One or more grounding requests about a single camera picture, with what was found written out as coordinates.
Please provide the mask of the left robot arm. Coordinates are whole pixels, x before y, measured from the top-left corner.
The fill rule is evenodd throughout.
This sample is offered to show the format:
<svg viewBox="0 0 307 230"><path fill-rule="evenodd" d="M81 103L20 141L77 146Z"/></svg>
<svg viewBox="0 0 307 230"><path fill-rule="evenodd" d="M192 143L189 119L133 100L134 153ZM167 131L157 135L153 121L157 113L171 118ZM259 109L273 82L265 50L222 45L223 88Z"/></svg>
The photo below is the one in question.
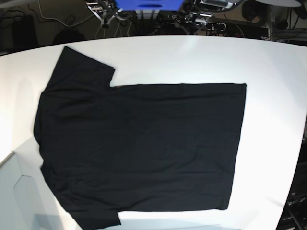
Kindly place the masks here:
<svg viewBox="0 0 307 230"><path fill-rule="evenodd" d="M214 15L224 14L237 6L239 3L234 0L186 0L170 18L187 35L197 35L201 31L223 32L226 24L216 22Z"/></svg>

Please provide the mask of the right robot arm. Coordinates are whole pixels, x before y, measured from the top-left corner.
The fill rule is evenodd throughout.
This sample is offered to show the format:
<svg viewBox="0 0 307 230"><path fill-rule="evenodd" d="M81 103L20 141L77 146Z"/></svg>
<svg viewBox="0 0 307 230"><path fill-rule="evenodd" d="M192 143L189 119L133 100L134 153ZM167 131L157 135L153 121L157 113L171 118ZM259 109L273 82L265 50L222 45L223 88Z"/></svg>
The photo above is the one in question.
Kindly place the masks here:
<svg viewBox="0 0 307 230"><path fill-rule="evenodd" d="M109 28L113 19L127 21L131 18L131 13L123 12L114 0L86 0L85 3L103 28Z"/></svg>

